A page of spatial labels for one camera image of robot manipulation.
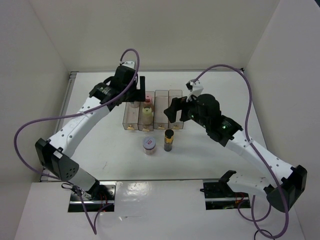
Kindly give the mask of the pink-lid spice jar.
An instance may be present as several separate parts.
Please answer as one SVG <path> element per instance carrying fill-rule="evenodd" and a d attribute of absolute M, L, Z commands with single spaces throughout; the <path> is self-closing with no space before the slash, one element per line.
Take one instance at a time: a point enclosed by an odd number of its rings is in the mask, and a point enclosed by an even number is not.
<path fill-rule="evenodd" d="M 145 94 L 145 101 L 143 102 L 143 106 L 152 108 L 153 106 L 153 97 L 151 94 Z"/>

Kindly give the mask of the tall silver-lid blue-label spice jar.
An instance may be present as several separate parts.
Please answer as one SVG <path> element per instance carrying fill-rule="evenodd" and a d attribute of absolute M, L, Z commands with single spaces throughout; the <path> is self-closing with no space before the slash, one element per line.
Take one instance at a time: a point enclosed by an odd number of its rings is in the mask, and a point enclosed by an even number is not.
<path fill-rule="evenodd" d="M 138 102 L 138 101 L 134 101 L 134 102 L 129 102 L 128 103 L 129 104 L 129 106 L 131 107 L 131 108 L 138 108 L 139 106 L 140 106 L 140 102 Z"/>

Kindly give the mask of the black-cap gold-band pepper bottle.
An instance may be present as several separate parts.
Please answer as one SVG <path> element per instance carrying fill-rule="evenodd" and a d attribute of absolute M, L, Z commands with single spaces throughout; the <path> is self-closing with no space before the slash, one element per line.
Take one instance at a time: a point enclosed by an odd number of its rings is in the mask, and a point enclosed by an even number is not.
<path fill-rule="evenodd" d="M 164 150 L 170 152 L 173 148 L 174 141 L 174 131 L 172 129 L 167 129 L 164 132 Z"/>

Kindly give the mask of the yellow-lid spice jar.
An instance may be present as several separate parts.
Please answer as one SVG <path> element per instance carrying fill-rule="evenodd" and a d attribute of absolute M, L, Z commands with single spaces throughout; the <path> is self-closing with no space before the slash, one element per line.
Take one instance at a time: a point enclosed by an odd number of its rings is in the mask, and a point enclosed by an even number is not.
<path fill-rule="evenodd" d="M 153 123 L 153 111 L 150 107 L 142 108 L 142 123 L 144 125 L 151 125 Z"/>

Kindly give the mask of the white-lid red-label spice jar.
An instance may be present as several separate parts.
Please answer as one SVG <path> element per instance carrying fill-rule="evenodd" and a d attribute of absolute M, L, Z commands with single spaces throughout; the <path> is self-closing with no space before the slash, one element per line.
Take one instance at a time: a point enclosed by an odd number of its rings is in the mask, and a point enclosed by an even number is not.
<path fill-rule="evenodd" d="M 143 151 L 146 155 L 153 155 L 156 152 L 156 139 L 152 136 L 146 136 L 143 139 Z"/>

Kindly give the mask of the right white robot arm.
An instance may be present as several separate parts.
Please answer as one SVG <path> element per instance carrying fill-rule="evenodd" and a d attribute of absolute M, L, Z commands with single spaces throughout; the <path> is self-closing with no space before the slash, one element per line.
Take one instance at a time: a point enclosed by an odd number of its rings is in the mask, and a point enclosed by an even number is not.
<path fill-rule="evenodd" d="M 220 104 L 213 95 L 201 94 L 191 99 L 175 97 L 164 114 L 170 123 L 174 123 L 177 112 L 181 112 L 180 121 L 196 122 L 213 141 L 248 161 L 262 174 L 258 178 L 248 178 L 235 170 L 228 170 L 219 179 L 219 191 L 223 196 L 243 192 L 264 197 L 272 207 L 284 213 L 304 192 L 307 170 L 281 160 L 246 136 L 241 125 L 221 113 Z"/>

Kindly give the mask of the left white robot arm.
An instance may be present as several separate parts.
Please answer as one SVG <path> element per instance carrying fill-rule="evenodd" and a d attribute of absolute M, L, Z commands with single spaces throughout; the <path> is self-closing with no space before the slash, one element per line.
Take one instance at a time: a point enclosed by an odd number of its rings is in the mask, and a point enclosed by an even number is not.
<path fill-rule="evenodd" d="M 135 75 L 136 68 L 133 61 L 120 63 L 113 76 L 93 87 L 76 117 L 49 139 L 40 138 L 35 143 L 40 163 L 59 180 L 80 188 L 88 200 L 97 198 L 102 187 L 72 156 L 91 129 L 115 107 L 143 101 L 145 78 Z"/>

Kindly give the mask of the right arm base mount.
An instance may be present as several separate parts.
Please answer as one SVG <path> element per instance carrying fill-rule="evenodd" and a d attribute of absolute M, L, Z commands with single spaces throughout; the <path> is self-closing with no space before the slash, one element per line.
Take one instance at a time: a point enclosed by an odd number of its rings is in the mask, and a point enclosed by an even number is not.
<path fill-rule="evenodd" d="M 223 184 L 218 179 L 209 179 L 202 182 L 199 190 L 204 195 L 206 210 L 250 209 L 249 195 L 243 192 L 223 190 Z"/>

